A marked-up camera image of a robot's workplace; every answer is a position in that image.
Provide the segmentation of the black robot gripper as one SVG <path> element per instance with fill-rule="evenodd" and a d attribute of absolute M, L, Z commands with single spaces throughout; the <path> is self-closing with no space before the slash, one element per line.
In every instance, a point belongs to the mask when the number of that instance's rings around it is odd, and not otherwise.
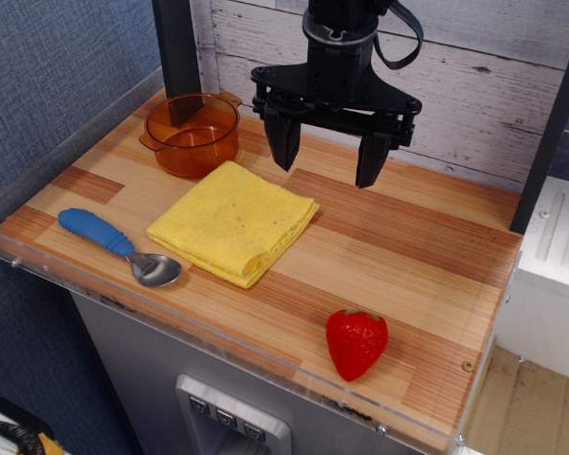
<path fill-rule="evenodd" d="M 264 65 L 251 71 L 256 83 L 254 111 L 265 123 L 279 167 L 287 172 L 292 167 L 304 123 L 363 136 L 356 173 L 361 189 L 376 183 L 390 149 L 411 144 L 421 102 L 379 78 L 371 63 L 374 52 L 383 56 L 375 34 L 339 43 L 310 38 L 306 63 Z M 393 136 L 392 145 L 386 134 Z"/>

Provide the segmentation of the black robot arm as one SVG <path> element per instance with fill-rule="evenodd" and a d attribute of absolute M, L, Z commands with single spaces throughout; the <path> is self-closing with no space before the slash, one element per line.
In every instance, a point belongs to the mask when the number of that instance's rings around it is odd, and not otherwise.
<path fill-rule="evenodd" d="M 397 1 L 311 1 L 303 15 L 306 63 L 252 70 L 253 110 L 282 169 L 294 163 L 304 124 L 359 137 L 359 188 L 375 184 L 391 150 L 410 145 L 422 103 L 384 82 L 371 64 L 382 53 L 377 29 L 387 12 L 423 38 L 418 20 Z"/>

